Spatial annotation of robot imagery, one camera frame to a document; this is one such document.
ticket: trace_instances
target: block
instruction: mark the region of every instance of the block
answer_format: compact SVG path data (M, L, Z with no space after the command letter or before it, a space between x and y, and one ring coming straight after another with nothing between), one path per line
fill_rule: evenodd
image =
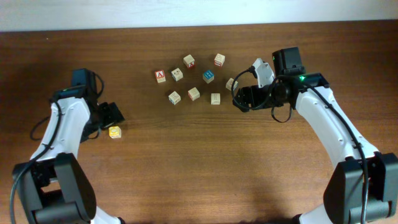
M181 96L176 91L174 91L172 94L169 95L169 100L174 105L176 105L179 101L181 101Z
M188 55L184 58L184 64L187 68L192 68L195 66L195 59L193 59L192 55Z
M121 138L122 130L120 130L119 126L109 127L109 136L111 138Z
M211 94L211 105L220 105L221 103L221 95L219 93Z
M174 71L172 71L172 77L177 82L180 79L182 79L184 76L182 75L181 70L179 68L176 68Z
M222 54L217 54L216 58L214 58L214 64L219 67L222 67L224 65L224 62L225 62L225 56Z
M203 74L203 80L209 84L211 81L214 80L214 73L211 72L210 70L207 70L204 74Z
M166 77L164 75L164 71L163 70L156 71L155 72L155 76L156 76L157 83L166 82Z
M192 101L200 97L200 93L196 87L193 87L191 90L188 91L188 96L191 98Z
M231 91L231 87L232 87L232 82L234 82L234 79L233 79L233 78L230 78L230 79L228 80L228 82L226 83L226 86L225 86L225 87L226 87L227 89L229 89L230 91ZM234 91L235 91L236 87L238 87L238 82L235 82Z

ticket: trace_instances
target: wood grain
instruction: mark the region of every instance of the wood grain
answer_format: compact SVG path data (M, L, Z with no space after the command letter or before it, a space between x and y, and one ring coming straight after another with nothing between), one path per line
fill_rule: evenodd
M82 67L105 81L100 102L115 101L126 118L121 139L103 133L79 150L108 213L128 223L237 223L307 212L322 203L333 173L326 150L296 112L286 124L267 110L241 113L227 80L258 57L271 62L273 51L299 46L307 70L322 72L362 135L398 154L397 40L397 21L2 33L0 223L9 223L11 170L38 145L30 129ZM226 56L223 68L213 65L217 53ZM192 70L182 61L188 54ZM177 67L184 78L176 83ZM208 69L215 80L206 84ZM156 82L156 70L165 70L165 83ZM239 80L255 83L251 75ZM187 93L193 87L201 95L195 101ZM182 97L175 106L173 91ZM211 93L221 93L220 105L210 105ZM287 108L277 113L286 116ZM16 214L26 222L18 200Z

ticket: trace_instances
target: yellow block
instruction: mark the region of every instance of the yellow block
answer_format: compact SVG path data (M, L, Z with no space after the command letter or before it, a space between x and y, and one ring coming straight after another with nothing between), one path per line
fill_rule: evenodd
M111 138L121 138L122 130L120 130L119 126L109 127L109 136Z

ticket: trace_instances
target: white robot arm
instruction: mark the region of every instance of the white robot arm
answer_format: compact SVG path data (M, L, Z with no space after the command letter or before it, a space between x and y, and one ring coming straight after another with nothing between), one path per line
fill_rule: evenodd
M236 96L232 90L233 105L242 112L272 108L273 115L275 107L289 103L290 112L297 110L311 125L335 169L324 204L297 215L294 222L354 224L393 216L398 196L397 157L381 154L359 133L337 104L325 78L305 72L298 48L276 51L272 57L275 78L269 64L257 59L234 82L251 72L259 84L240 88Z
M124 120L114 103L98 105L95 77L86 69L73 71L72 87L54 94L38 149L29 162L14 168L14 184L29 223L124 223L96 206L94 190L76 160L80 143L91 133ZM59 182L60 189L43 192L51 182Z

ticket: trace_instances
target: toy block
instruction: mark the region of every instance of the toy block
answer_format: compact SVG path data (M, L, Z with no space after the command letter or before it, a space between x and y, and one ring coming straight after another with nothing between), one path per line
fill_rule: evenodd
M220 105L221 103L221 95L219 93L211 94L211 105Z
M174 80L177 82L180 79L182 79L184 76L179 68L176 68L174 71L172 71L172 77Z
M188 55L184 58L184 64L187 68L192 68L195 66L195 59L193 59L192 55Z
M192 101L200 97L200 93L196 87L193 87L191 90L188 91L188 96L191 98Z
M120 130L119 126L109 127L109 136L111 138L121 138L122 130Z
M214 58L214 64L219 66L219 67L222 67L224 65L224 62L225 62L225 56L224 55L217 54L216 58Z
M214 80L214 73L211 72L210 70L207 70L204 74L203 74L203 80L209 84L211 81Z
M155 75L156 75L156 81L157 81L158 83L166 82L166 77L165 77L165 75L164 75L164 71L163 71L163 70L156 71L156 72L155 72Z
M228 82L226 83L226 86L225 86L225 87L226 87L227 89L229 89L230 91L231 91L231 87L232 87L232 82L234 82L234 79L233 79L233 78L230 78L230 79L228 80ZM235 82L234 91L235 91L236 87L238 87L238 82Z
M172 94L169 95L169 100L174 105L176 105L179 101L181 101L181 96L176 91L174 91Z

